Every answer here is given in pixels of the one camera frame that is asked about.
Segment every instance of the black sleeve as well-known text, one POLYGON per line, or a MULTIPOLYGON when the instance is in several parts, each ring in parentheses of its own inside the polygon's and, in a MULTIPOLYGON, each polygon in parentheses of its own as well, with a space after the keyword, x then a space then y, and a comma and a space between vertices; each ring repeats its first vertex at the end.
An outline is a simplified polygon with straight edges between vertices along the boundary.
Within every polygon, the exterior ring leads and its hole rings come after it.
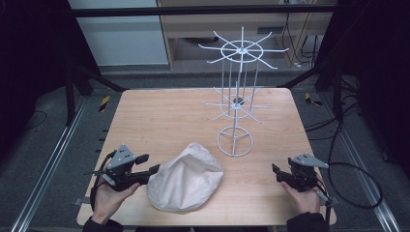
POLYGON ((293 217, 287 221, 287 232, 327 232, 328 226, 321 214, 309 212, 293 217))
POLYGON ((123 232, 124 227, 115 220, 109 220, 106 225, 101 225, 89 218, 85 222, 82 232, 123 232))

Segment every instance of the white cloth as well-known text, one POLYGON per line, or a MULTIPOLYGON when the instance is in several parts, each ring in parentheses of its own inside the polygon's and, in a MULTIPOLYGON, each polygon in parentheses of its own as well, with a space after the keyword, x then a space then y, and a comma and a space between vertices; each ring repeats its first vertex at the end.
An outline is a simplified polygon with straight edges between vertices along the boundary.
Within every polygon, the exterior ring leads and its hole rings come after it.
POLYGON ((191 211, 211 197, 222 176, 220 162, 202 145, 191 143, 151 176, 148 198, 162 211, 191 211))

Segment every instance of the finger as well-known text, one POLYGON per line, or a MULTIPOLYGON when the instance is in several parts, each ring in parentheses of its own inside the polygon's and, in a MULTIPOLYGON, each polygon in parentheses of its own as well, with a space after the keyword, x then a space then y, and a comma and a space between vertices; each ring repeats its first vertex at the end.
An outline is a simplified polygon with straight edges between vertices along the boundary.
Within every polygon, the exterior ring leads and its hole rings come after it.
POLYGON ((130 186, 129 188, 125 189, 122 192, 124 194, 124 197, 127 198, 127 197, 133 195, 140 186, 141 186, 141 184, 135 183, 132 186, 130 186))
POLYGON ((286 182, 280 182, 280 184, 282 185, 283 189, 287 191, 287 193, 293 193, 293 188, 291 188, 286 182))
POLYGON ((324 188, 325 183, 323 182, 322 176, 316 173, 316 179, 317 179, 317 185, 324 188))
POLYGON ((105 179, 102 176, 100 176, 98 178, 99 178, 99 182, 97 183, 97 185, 98 186, 105 185, 105 179))

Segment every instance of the human hand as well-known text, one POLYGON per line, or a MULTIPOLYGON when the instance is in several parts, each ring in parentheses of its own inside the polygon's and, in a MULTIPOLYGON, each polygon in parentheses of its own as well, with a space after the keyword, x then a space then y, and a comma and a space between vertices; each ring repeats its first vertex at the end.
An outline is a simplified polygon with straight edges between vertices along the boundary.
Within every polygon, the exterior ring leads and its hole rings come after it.
POLYGON ((97 189, 94 214, 91 220, 98 224, 106 224, 125 199, 133 195, 139 187, 140 184, 136 183, 124 191, 116 191, 107 183, 101 184, 97 189))
POLYGON ((307 212, 319 213, 320 212, 320 198, 315 189, 307 190, 304 192, 298 192, 294 188, 291 188, 287 183, 280 182, 284 190, 292 196, 295 203, 295 208, 298 214, 304 214, 307 212))

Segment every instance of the cable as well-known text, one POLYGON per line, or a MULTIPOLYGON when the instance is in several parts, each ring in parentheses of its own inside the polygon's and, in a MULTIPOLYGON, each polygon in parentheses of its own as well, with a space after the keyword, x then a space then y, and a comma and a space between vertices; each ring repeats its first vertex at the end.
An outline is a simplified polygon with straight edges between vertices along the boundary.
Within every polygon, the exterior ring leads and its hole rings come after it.
POLYGON ((95 202, 96 202, 96 195, 97 195, 97 189, 104 184, 105 182, 100 183, 100 177, 103 174, 103 169, 105 168, 105 164, 109 159, 112 159, 115 155, 117 151, 114 150, 112 153, 106 155, 105 159, 102 162, 102 165, 100 166, 100 169, 98 171, 93 171, 93 172, 87 172, 84 173, 84 175, 88 175, 88 174, 94 174, 96 175, 96 181, 94 182, 93 187, 91 188, 91 192, 90 192, 90 202, 91 202, 91 209, 94 212, 94 206, 95 206, 95 202))
MULTIPOLYGON (((288 0, 285 0, 284 3, 285 3, 285 4, 290 4, 288 0)), ((287 31, 287 34, 288 34, 288 36, 289 36, 289 41, 290 41, 290 43, 292 44, 293 51, 296 52, 296 48, 295 48, 295 45, 293 44, 292 36, 290 35, 290 30, 289 30, 289 15, 290 15, 290 13, 286 13, 286 21, 285 21, 285 24, 284 24, 284 27, 283 27, 283 31, 282 31, 282 34, 281 34, 281 43, 282 43, 283 48, 285 48, 285 45, 284 45, 284 33, 285 33, 285 31, 287 31)), ((289 59, 289 62, 292 62, 292 59, 290 58, 289 53, 288 53, 287 51, 285 51, 285 53, 286 53, 286 55, 287 55, 287 58, 289 59)), ((301 64, 304 64, 304 63, 307 63, 307 62, 308 62, 308 61, 306 61, 306 62, 305 62, 305 61, 301 61, 301 60, 299 59, 297 53, 295 54, 295 57, 296 57, 296 59, 299 61, 298 65, 301 65, 301 64)))
POLYGON ((42 110, 36 110, 36 111, 34 111, 34 112, 35 112, 35 113, 42 113, 42 114, 44 115, 44 118, 43 118, 42 121, 39 122, 38 124, 36 124, 36 125, 34 125, 34 126, 31 126, 31 127, 27 127, 27 128, 25 128, 25 130, 34 129, 34 128, 38 127, 39 125, 41 125, 41 124, 45 121, 45 119, 47 119, 47 113, 45 113, 44 111, 42 111, 42 110))
POLYGON ((342 102, 344 102, 346 99, 348 99, 348 98, 357 98, 357 95, 356 94, 353 94, 353 95, 348 95, 348 96, 346 96, 346 97, 344 97, 341 101, 342 102))
POLYGON ((366 210, 374 209, 374 208, 376 208, 377 206, 379 206, 379 205, 382 203, 382 201, 383 201, 383 190, 382 190, 380 184, 376 181, 376 179, 375 179, 374 177, 372 177, 368 172, 366 172, 364 169, 362 169, 362 168, 359 167, 359 166, 356 166, 356 165, 353 165, 353 164, 347 163, 347 162, 331 162, 332 153, 333 153, 333 150, 334 150, 334 147, 335 147, 336 138, 337 138, 338 133, 341 131, 342 125, 343 125, 342 123, 339 123, 339 124, 338 124, 337 130, 336 130, 336 132, 335 132, 334 139, 332 140, 331 149, 330 149, 330 151, 329 151, 329 156, 328 156, 328 164, 329 164, 329 166, 342 165, 342 166, 347 166, 347 167, 351 167, 351 168, 358 169, 359 171, 365 173, 365 174, 368 176, 368 178, 370 178, 370 180, 377 186, 377 188, 378 188, 378 190, 379 190, 379 195, 380 195, 380 197, 379 197, 379 199, 377 200, 377 202, 376 202, 375 204, 369 205, 369 206, 368 206, 368 205, 359 205, 359 204, 354 203, 353 201, 347 199, 345 196, 343 196, 343 195, 335 188, 335 184, 334 184, 334 182, 333 182, 332 175, 331 175, 331 167, 328 168, 329 183, 330 183, 332 189, 335 191, 335 193, 336 193, 341 199, 343 199, 344 201, 346 201, 346 202, 349 203, 350 205, 355 206, 355 207, 357 207, 357 208, 366 209, 366 210))
POLYGON ((317 179, 317 182, 319 182, 320 183, 320 186, 318 185, 317 187, 318 188, 320 188, 322 191, 324 191, 324 192, 326 192, 326 194, 327 194, 327 190, 326 190, 326 186, 325 186, 325 183, 323 183, 323 181, 322 180, 320 180, 319 178, 316 178, 317 179))
MULTIPOLYGON (((346 96, 346 97, 343 98, 342 101, 346 100, 347 98, 351 98, 351 97, 353 97, 353 95, 352 95, 352 96, 346 96)), ((354 108, 354 107, 357 107, 357 106, 359 106, 357 103, 353 103, 353 104, 350 105, 349 107, 345 108, 345 109, 343 110, 343 115, 344 115, 344 116, 347 116, 347 115, 348 115, 348 114, 346 114, 347 111, 349 111, 350 109, 352 109, 352 108, 354 108)), ((334 120, 336 120, 336 119, 337 119, 337 118, 334 117, 334 118, 331 118, 331 119, 328 119, 328 120, 325 120, 325 121, 322 121, 322 122, 319 122, 319 123, 315 123, 315 124, 312 124, 312 125, 309 125, 309 126, 305 126, 304 128, 307 129, 307 130, 305 130, 306 132, 315 131, 315 130, 324 128, 325 126, 331 124, 331 123, 332 123, 334 120)))
POLYGON ((331 139, 331 138, 333 138, 333 136, 322 137, 322 138, 310 138, 309 141, 326 140, 326 139, 331 139))
POLYGON ((346 90, 350 93, 358 94, 359 93, 359 88, 355 87, 352 83, 345 79, 341 79, 341 88, 343 90, 346 90))
POLYGON ((301 47, 301 54, 303 57, 309 59, 308 61, 305 61, 303 63, 310 62, 310 66, 313 68, 313 64, 316 61, 316 54, 319 53, 319 52, 316 52, 318 36, 314 36, 313 51, 304 51, 304 47, 306 45, 307 40, 308 40, 308 36, 305 36, 304 42, 302 43, 302 47, 301 47))

